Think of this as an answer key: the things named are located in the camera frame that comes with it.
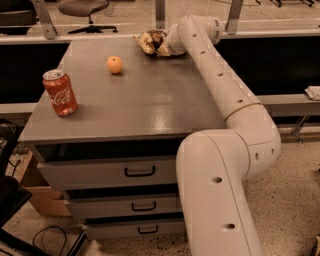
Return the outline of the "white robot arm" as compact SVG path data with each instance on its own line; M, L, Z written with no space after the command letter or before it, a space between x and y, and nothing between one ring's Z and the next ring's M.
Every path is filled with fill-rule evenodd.
M176 173L192 256L264 256L242 181L270 168L281 151L276 125L261 101L214 44L214 17L189 15L169 29L162 48L188 53L224 119L180 144Z

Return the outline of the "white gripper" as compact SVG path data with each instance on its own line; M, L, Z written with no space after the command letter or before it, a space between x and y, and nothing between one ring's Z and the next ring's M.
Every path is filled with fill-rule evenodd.
M179 38L178 25L172 25L163 44L156 50L156 54L160 57L169 57L170 55L183 55L185 52L185 47Z

